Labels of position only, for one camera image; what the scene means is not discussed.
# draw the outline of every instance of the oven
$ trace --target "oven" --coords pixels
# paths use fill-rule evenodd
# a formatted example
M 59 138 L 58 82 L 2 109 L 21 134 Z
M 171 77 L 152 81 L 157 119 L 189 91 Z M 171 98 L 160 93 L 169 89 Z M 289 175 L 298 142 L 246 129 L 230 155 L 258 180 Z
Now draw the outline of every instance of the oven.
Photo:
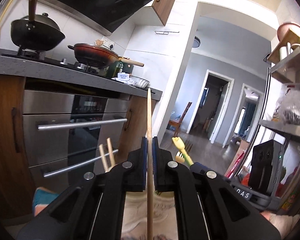
M 99 145 L 107 153 L 110 137 L 116 152 L 128 107 L 128 100 L 25 90 L 24 140 L 35 185 L 60 193 L 88 171 L 103 173 Z

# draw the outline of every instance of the plastic bag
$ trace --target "plastic bag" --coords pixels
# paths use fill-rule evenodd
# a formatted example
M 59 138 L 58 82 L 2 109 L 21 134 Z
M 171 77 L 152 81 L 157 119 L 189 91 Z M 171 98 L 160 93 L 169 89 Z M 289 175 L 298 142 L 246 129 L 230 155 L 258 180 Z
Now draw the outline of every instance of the plastic bag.
M 290 90 L 287 93 L 282 100 L 278 115 L 284 123 L 300 125 L 300 91 Z
M 274 114 L 272 116 L 271 121 L 279 122 L 279 109 L 282 104 L 282 101 L 285 99 L 286 95 L 291 91 L 291 90 L 300 90 L 300 83 L 288 83 L 284 84 L 281 87 L 279 98 L 277 100 L 277 103 L 275 104 L 275 109 L 274 109 Z

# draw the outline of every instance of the kitchen countertop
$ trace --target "kitchen countertop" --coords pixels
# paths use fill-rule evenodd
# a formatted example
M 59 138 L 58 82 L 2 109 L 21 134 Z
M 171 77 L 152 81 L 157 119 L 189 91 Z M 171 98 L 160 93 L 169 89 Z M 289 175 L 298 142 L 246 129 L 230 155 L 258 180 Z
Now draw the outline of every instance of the kitchen countertop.
M 66 82 L 147 97 L 147 91 L 91 74 L 46 63 L 0 56 L 0 74 L 24 76 Z M 159 101 L 162 91 L 151 88 L 151 97 Z

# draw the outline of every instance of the doorway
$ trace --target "doorway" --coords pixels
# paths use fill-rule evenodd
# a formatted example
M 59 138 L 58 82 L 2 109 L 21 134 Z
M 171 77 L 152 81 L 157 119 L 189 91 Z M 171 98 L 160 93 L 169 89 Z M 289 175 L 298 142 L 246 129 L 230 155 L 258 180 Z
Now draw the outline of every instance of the doorway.
M 187 133 L 199 124 L 214 143 L 229 103 L 234 79 L 207 70 Z
M 223 147 L 228 145 L 232 138 L 250 141 L 255 127 L 258 125 L 263 95 L 263 92 L 242 84 L 237 109 Z

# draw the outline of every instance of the fork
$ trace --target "fork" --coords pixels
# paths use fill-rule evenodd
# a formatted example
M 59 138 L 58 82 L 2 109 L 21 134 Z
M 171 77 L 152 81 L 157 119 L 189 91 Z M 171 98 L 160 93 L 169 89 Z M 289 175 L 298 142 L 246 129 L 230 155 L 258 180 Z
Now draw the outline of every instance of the fork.
M 193 146 L 193 143 L 191 143 L 190 140 L 186 140 L 186 142 L 185 142 L 185 151 L 188 154 L 189 154 L 192 146 Z M 175 157 L 175 161 L 179 162 L 179 163 L 184 163 L 185 162 L 185 158 L 184 158 L 183 154 L 180 151 L 177 152 L 176 157 Z

